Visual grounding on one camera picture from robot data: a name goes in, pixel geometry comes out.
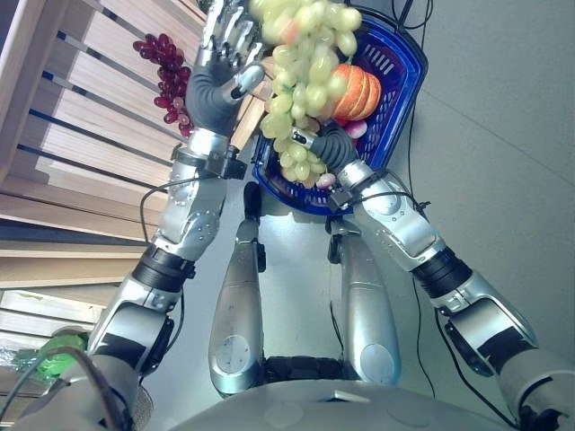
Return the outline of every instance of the gray floor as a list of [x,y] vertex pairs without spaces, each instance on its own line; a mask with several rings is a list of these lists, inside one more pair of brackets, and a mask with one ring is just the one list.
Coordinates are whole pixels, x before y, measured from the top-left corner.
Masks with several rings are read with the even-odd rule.
[[[418,21],[425,2],[415,3]],[[437,0],[412,148],[415,192],[432,202],[432,223],[525,314],[543,347],[569,358],[575,357],[573,9],[571,0]],[[390,163],[404,178],[406,148],[404,133]],[[242,186],[230,181],[221,232],[186,285],[180,341],[146,379],[156,407],[148,429],[168,429],[219,400],[206,353],[242,216]],[[328,302],[340,303],[340,272],[325,260],[323,221],[287,214],[273,201],[267,211],[274,215],[261,224],[268,250],[261,276],[266,353],[337,356]],[[384,255],[379,264],[400,338],[400,385],[429,394],[415,355],[411,281]],[[421,355],[438,398],[493,417],[458,380],[421,298]],[[493,379],[466,374],[504,408]]]

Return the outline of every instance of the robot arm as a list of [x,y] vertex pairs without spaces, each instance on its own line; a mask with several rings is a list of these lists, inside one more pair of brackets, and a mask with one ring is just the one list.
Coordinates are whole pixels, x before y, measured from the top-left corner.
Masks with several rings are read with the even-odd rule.
[[186,106],[195,129],[176,147],[168,203],[158,230],[94,329],[88,344],[92,363],[107,381],[121,415],[108,424],[101,395],[75,366],[24,412],[15,430],[132,429],[138,381],[162,361],[173,321],[169,312],[193,278],[195,262],[214,240],[226,199],[226,179],[243,178],[246,165],[229,145],[240,101],[264,76],[251,64],[261,54],[256,26],[243,6],[216,0],[190,79]]
[[328,126],[324,136],[328,138],[296,130],[293,138],[337,174],[341,189],[332,194],[332,206],[353,206],[362,232],[373,234],[381,249],[419,281],[433,306],[447,317],[447,335],[465,362],[480,375],[497,375],[522,429],[556,429],[572,418],[572,364],[538,348],[526,319],[446,246],[402,184],[382,178],[359,160],[335,125]]

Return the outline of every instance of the blue basket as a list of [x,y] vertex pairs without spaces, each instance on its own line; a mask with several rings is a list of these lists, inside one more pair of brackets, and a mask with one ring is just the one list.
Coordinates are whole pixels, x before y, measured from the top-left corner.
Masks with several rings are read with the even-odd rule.
[[[358,54],[353,64],[377,77],[383,94],[376,111],[366,119],[367,133],[358,141],[362,160],[374,169],[387,165],[427,72],[427,59],[406,33],[388,28],[364,15],[356,32]],[[280,173],[273,141],[262,134],[254,158],[253,176],[286,205],[319,216],[334,216],[327,206],[329,191],[285,180]]]

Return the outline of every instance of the black cable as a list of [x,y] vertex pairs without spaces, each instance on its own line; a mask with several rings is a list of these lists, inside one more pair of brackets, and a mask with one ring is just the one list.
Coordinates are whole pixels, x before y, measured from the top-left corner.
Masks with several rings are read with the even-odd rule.
[[369,195],[369,196],[364,196],[363,198],[358,198],[358,199],[354,199],[352,201],[350,201],[349,205],[351,207],[355,206],[356,204],[360,204],[361,202],[365,202],[367,200],[373,199],[373,198],[379,198],[382,196],[405,196],[407,198],[410,199],[410,201],[413,204],[413,207],[415,208],[415,210],[421,214],[421,216],[425,217],[425,213],[423,212],[423,210],[425,209],[426,206],[428,206],[431,202],[418,202],[417,200],[415,200],[415,198],[413,197],[413,195],[407,191],[384,191],[382,193],[375,193],[373,195]]
[[[397,12],[395,11],[395,0],[392,0],[392,13],[394,15],[395,21],[399,23],[399,18],[397,17]],[[433,0],[428,0],[428,4],[425,8],[425,19],[423,20],[423,22],[417,25],[403,25],[403,28],[405,30],[417,30],[425,26],[429,22],[429,19],[431,18],[432,14],[433,14]]]
[[[433,0],[428,0],[428,4],[427,4],[427,8],[426,8],[426,18],[431,16],[431,12],[433,11]],[[426,29],[427,29],[427,21],[429,19],[426,19],[426,21],[424,21],[423,23],[423,32],[421,34],[421,50],[423,50],[423,47],[425,45],[425,34],[426,34]],[[411,114],[411,122],[410,122],[410,131],[409,131],[409,137],[408,137],[408,145],[407,145],[407,172],[408,172],[408,178],[409,178],[409,187],[410,187],[410,194],[411,194],[411,198],[412,201],[416,201],[414,196],[413,196],[413,178],[411,176],[411,138],[413,135],[413,122],[414,122],[414,118],[415,118],[415,108],[417,105],[417,98],[415,99],[415,101],[413,102],[413,112]],[[447,350],[449,351],[449,354],[451,355],[451,358],[453,359],[453,363],[456,367],[457,370],[457,374],[459,375],[459,378],[462,380],[462,382],[465,384],[465,386],[467,386],[467,388],[479,399],[481,400],[483,403],[485,403],[485,405],[487,407],[489,407],[491,410],[493,410],[493,412],[495,414],[497,414],[506,424],[508,424],[510,427],[513,427],[515,429],[518,429],[518,426],[516,424],[514,424],[512,421],[510,421],[503,413],[501,413],[493,404],[491,404],[479,391],[477,391],[465,378],[463,372],[461,371],[461,368],[459,366],[459,363],[457,362],[457,358],[455,353],[453,352],[453,349],[451,348],[451,346],[449,345],[445,334],[443,333],[443,330],[441,329],[441,325],[439,324],[439,317],[438,317],[438,310],[435,309],[435,320],[436,320],[436,326],[438,327],[438,331],[439,334],[441,335],[441,338],[443,339],[443,342],[446,344],[447,346]]]
[[113,398],[113,390],[106,382],[105,377],[102,373],[96,368],[88,355],[85,354],[82,350],[79,350],[74,347],[70,346],[62,346],[62,347],[54,347],[50,350],[44,352],[44,354],[40,355],[34,364],[31,365],[28,370],[24,374],[20,376],[14,387],[10,390],[8,395],[6,396],[6,402],[0,410],[0,422],[4,418],[6,411],[10,407],[10,404],[20,392],[20,389],[26,383],[26,381],[30,378],[30,376],[36,371],[38,366],[42,362],[44,362],[47,358],[52,357],[54,355],[61,355],[61,354],[68,354],[73,356],[76,362],[82,367],[88,380],[94,387],[94,389],[98,392],[101,397],[101,402],[103,406],[103,412],[106,418],[106,426],[109,427],[111,430],[123,431],[126,429],[124,417],[122,416],[121,412],[118,409],[118,405]]
[[340,332],[340,325],[338,325],[338,321],[335,319],[335,314],[333,314],[333,301],[330,301],[330,314],[332,315],[332,326],[333,330],[335,331],[335,336],[338,338],[341,346],[341,357],[343,357],[343,341],[341,340],[341,332]]
[[[431,9],[433,10],[433,0],[428,0],[428,4],[426,7],[426,12]],[[421,33],[421,51],[423,51],[423,46],[425,45],[425,33],[428,28],[427,22],[423,24],[423,32]],[[417,107],[417,97],[415,101],[413,101],[413,111],[411,112],[411,121],[410,121],[410,133],[408,137],[408,145],[407,145],[407,176],[410,182],[410,193],[413,195],[413,179],[411,177],[411,137],[413,136],[413,122],[415,119],[415,108]]]
[[170,341],[170,344],[168,344],[168,347],[165,349],[165,353],[168,353],[170,351],[170,349],[173,347],[174,344],[176,344],[176,341],[177,341],[178,337],[180,336],[181,328],[183,327],[184,314],[186,313],[185,304],[186,303],[183,300],[183,289],[182,289],[181,290],[181,298],[180,298],[180,321],[178,322],[178,329],[176,330],[176,333],[173,336],[172,341]]
[[200,180],[200,178],[188,178],[187,180],[177,180],[177,181],[170,181],[162,184],[161,186],[153,187],[146,192],[146,194],[140,199],[140,224],[142,225],[142,232],[144,232],[144,240],[150,243],[149,238],[147,236],[147,229],[146,229],[146,219],[144,217],[144,204],[146,200],[152,196],[154,193],[158,191],[163,191],[171,186],[179,186],[180,184],[188,184],[189,182]]
[[427,372],[427,370],[425,369],[425,366],[423,366],[423,361],[421,361],[421,352],[420,352],[420,341],[421,341],[421,302],[420,302],[420,296],[417,294],[417,287],[415,286],[415,280],[413,279],[413,277],[411,278],[411,283],[413,284],[413,293],[415,294],[415,300],[417,301],[417,312],[418,312],[418,318],[417,318],[417,343],[416,343],[416,352],[417,352],[417,362],[420,364],[420,368],[421,371],[423,372],[423,375],[425,375],[425,378],[427,379],[428,383],[429,383],[429,387],[431,388],[431,394],[433,395],[433,399],[435,400],[437,395],[435,393],[435,386],[433,385],[433,382],[431,381],[431,378],[429,377],[429,374]]
[[462,380],[462,382],[465,384],[465,386],[467,386],[467,389],[469,389],[471,392],[473,392],[473,394],[475,394],[475,396],[477,398],[479,398],[481,401],[483,401],[485,403],[485,405],[487,407],[489,407],[493,411],[493,413],[495,413],[497,416],[499,416],[501,418],[501,420],[503,420],[507,425],[509,425],[512,428],[519,429],[517,424],[515,424],[513,421],[508,419],[503,413],[501,413],[501,411],[497,407],[495,407],[493,404],[491,404],[489,402],[489,400],[487,400],[479,391],[477,391],[473,387],[472,384],[470,384],[467,381],[467,379],[465,378],[465,376],[463,374],[463,371],[461,370],[461,367],[459,366],[459,363],[457,362],[456,354],[453,351],[453,349],[451,348],[449,341],[447,341],[447,337],[446,337],[445,333],[441,329],[441,324],[439,323],[439,313],[438,313],[437,309],[435,310],[435,324],[438,327],[439,335],[441,335],[441,338],[443,339],[443,342],[445,343],[447,350],[449,351],[449,355],[451,356],[451,359],[453,360],[453,364],[456,367],[457,373],[459,374],[459,378]]

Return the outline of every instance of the silver robot leg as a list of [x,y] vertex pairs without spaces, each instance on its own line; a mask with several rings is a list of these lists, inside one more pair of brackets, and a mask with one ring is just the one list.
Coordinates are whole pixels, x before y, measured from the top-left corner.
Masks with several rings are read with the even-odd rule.
[[394,316],[374,257],[356,226],[332,222],[330,260],[341,264],[344,366],[350,379],[394,386],[401,363]]
[[263,329],[258,273],[264,269],[258,217],[248,217],[237,230],[209,341],[209,371],[222,396],[261,382]]

